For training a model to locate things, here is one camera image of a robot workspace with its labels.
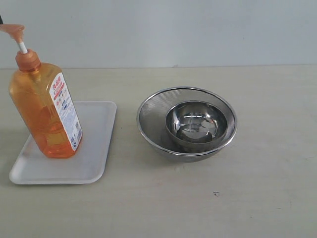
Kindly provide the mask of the small stainless steel bowl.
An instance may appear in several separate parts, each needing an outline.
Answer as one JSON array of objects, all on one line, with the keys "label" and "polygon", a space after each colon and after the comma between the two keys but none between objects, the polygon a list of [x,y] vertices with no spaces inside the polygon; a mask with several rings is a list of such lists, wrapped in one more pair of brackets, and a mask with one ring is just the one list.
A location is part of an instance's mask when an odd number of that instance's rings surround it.
[{"label": "small stainless steel bowl", "polygon": [[204,101],[184,101],[166,113],[169,138],[187,153],[202,153],[217,147],[225,137],[228,121],[216,106]]}]

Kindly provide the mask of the white rectangular foam tray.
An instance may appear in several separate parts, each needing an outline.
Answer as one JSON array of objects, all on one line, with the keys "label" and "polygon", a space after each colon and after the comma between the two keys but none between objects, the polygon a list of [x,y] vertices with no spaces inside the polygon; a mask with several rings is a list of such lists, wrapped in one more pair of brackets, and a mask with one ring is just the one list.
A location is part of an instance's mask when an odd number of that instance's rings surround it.
[{"label": "white rectangular foam tray", "polygon": [[29,136],[9,173],[12,183],[89,184],[103,175],[117,106],[112,101],[74,104],[83,129],[83,139],[76,154],[68,159],[49,159]]}]

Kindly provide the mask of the steel mesh colander basket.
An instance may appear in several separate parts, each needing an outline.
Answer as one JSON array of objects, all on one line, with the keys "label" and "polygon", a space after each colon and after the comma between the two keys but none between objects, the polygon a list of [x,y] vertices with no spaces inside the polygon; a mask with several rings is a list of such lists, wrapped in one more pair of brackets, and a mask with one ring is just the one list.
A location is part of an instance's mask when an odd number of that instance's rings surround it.
[{"label": "steel mesh colander basket", "polygon": [[[218,107],[226,116],[228,129],[220,144],[202,153],[187,153],[168,136],[165,116],[170,108],[184,101],[204,101]],[[197,87],[172,87],[160,90],[147,98],[137,112],[139,132],[156,152],[173,162],[191,163],[207,159],[227,146],[237,131],[237,116],[233,107],[219,95]]]}]

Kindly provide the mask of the orange pump soap bottle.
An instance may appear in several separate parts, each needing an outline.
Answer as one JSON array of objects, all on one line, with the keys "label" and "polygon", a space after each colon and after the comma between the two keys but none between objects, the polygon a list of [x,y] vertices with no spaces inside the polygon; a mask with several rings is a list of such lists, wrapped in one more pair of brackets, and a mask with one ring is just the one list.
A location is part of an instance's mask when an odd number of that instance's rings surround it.
[{"label": "orange pump soap bottle", "polygon": [[9,94],[39,150],[48,158],[73,156],[83,132],[62,69],[26,48],[23,25],[2,24],[0,29],[19,47]]}]

